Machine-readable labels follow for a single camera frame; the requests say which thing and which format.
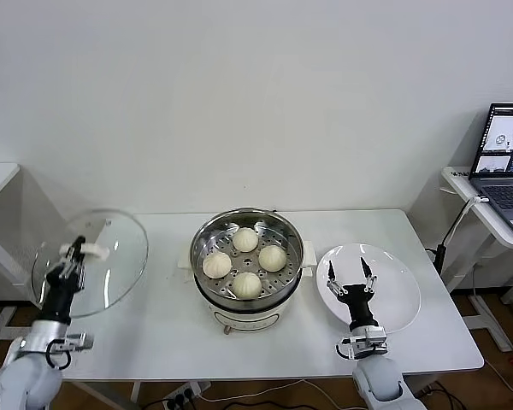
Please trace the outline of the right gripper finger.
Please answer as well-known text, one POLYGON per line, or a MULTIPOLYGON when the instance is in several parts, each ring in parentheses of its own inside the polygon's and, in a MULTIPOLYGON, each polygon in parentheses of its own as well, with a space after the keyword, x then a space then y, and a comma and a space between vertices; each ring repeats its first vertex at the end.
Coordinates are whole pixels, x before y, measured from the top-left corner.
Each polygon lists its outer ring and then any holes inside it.
POLYGON ((345 294, 343 285, 336 279, 333 263, 331 261, 328 262, 327 287, 335 296, 343 296, 345 294))
POLYGON ((374 284, 377 279, 377 276, 372 273, 370 265, 362 257, 360 258, 360 261, 362 264, 363 275, 366 278, 364 291, 367 293, 373 293, 374 292, 374 284))

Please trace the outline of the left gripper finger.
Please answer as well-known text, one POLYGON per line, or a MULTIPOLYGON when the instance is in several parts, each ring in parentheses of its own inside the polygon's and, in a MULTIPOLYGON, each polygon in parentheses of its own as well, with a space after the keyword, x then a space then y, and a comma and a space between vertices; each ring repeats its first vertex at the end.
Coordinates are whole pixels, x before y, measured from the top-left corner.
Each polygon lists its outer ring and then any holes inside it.
POLYGON ((78 236, 72 243, 62 244, 59 248, 59 255, 65 256, 70 261, 83 261, 84 253, 82 247, 86 243, 84 236, 78 236))
POLYGON ((61 271, 59 277, 61 279, 68 279, 74 276, 78 280, 84 277, 84 254, 77 255, 64 255, 59 260, 61 271))

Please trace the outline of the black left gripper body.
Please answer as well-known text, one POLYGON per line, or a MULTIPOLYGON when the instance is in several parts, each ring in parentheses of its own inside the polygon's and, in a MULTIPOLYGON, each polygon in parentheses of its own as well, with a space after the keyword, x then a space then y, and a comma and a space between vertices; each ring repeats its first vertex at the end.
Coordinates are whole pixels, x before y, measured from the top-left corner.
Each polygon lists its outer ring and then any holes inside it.
POLYGON ((46 275, 46 281, 50 286, 44 304, 37 316, 37 320, 50 320, 60 324, 70 324, 71 306, 74 295, 80 288, 80 276, 78 273, 70 273, 62 277, 59 273, 51 272, 46 275))

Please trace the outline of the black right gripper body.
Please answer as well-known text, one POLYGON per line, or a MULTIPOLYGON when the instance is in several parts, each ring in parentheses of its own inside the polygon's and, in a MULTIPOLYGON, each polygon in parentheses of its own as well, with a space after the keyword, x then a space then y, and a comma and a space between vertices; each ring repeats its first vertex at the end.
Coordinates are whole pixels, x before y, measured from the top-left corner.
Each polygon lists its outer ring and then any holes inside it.
POLYGON ((365 289, 365 284, 344 285, 344 293, 338 297, 338 301, 344 303, 349 309, 351 331, 362 326, 379 325, 369 309, 369 301, 374 297, 374 292, 365 289))

